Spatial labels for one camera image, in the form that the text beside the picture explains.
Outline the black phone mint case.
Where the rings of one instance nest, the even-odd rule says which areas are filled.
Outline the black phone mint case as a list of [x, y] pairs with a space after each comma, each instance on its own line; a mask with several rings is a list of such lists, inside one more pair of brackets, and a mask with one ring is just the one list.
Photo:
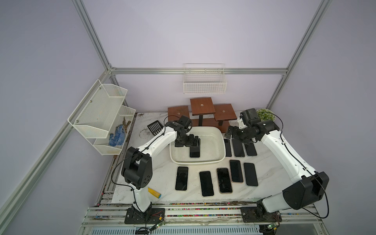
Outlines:
[[190, 146], [190, 158], [200, 157], [200, 145]]

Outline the black phone grey case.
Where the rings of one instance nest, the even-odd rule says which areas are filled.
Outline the black phone grey case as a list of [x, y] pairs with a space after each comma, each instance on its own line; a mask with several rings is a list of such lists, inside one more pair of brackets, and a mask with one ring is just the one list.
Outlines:
[[232, 149], [231, 149], [231, 143], [230, 140], [224, 139], [225, 144], [225, 150], [226, 150], [226, 157], [232, 157]]

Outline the white plastic storage box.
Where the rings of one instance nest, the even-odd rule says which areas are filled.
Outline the white plastic storage box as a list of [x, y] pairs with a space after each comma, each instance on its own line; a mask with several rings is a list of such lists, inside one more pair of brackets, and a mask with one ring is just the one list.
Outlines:
[[190, 131], [200, 139], [200, 157], [190, 157], [189, 147], [175, 147], [170, 144], [170, 159], [180, 165], [214, 164], [226, 157], [226, 147], [221, 131], [216, 127], [197, 126]]

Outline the black phone cream case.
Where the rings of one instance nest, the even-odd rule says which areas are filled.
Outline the black phone cream case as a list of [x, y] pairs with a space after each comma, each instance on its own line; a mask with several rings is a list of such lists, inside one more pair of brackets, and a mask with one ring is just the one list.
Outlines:
[[186, 166], [179, 166], [177, 168], [175, 190], [186, 191], [188, 189], [188, 174], [189, 168]]

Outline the black phone pink case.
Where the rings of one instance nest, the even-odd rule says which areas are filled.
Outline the black phone pink case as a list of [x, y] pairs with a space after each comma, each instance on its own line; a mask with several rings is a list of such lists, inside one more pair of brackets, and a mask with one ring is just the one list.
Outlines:
[[239, 160], [230, 160], [231, 181], [234, 183], [243, 183], [243, 174], [241, 162]]

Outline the black phone beige case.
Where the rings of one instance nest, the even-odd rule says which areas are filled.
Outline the black phone beige case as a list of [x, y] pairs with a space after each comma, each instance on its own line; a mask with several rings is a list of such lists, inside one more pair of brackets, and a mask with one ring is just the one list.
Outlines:
[[200, 187], [203, 197], [214, 196], [213, 184], [212, 184], [212, 175], [210, 171], [201, 171], [199, 172], [200, 178]]

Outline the black phone tan case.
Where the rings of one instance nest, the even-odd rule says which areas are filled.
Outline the black phone tan case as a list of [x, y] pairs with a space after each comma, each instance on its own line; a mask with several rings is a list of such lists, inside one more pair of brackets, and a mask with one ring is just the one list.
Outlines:
[[217, 168], [217, 180], [220, 193], [232, 193], [232, 184], [228, 168]]

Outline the black phone clear case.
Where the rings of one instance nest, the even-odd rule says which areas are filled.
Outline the black phone clear case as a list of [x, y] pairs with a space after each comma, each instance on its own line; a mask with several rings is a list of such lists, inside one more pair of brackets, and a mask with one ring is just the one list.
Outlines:
[[256, 151], [254, 143], [246, 143], [243, 145], [244, 145], [244, 149], [246, 151], [247, 156], [257, 156], [257, 151]]

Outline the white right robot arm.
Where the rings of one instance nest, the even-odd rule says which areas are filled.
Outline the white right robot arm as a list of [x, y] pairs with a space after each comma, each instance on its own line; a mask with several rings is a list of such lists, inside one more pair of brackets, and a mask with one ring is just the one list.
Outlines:
[[273, 196], [257, 202], [258, 207], [272, 213], [280, 210], [299, 210], [325, 198], [329, 177], [325, 172], [316, 171], [288, 143], [283, 130], [272, 121], [254, 123], [250, 126], [229, 126], [226, 138], [250, 143], [262, 142], [277, 158], [287, 172], [291, 185]]

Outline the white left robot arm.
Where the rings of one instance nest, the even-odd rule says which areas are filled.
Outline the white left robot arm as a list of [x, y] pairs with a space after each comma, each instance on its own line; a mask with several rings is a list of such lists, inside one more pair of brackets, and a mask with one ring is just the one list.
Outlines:
[[192, 127], [192, 121], [182, 116], [179, 120], [167, 122], [161, 132], [147, 143], [127, 149], [121, 175], [126, 186], [132, 189], [134, 209], [145, 213], [152, 205], [147, 185], [153, 176], [153, 157], [171, 143], [176, 147], [198, 146], [198, 137], [189, 133]]

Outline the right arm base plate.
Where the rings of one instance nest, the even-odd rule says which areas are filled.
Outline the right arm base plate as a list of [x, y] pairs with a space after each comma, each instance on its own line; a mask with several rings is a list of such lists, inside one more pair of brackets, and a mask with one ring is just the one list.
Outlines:
[[262, 200], [257, 201], [256, 206], [241, 207], [240, 212], [245, 223], [282, 221], [279, 211], [267, 212], [262, 204]]

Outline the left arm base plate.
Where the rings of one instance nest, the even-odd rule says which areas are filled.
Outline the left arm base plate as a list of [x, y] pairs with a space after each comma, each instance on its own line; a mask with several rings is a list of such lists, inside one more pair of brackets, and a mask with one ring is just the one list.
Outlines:
[[141, 225], [141, 224], [157, 224], [165, 217], [165, 208], [153, 208], [150, 206], [145, 212], [140, 212], [135, 207], [127, 209], [124, 224]]

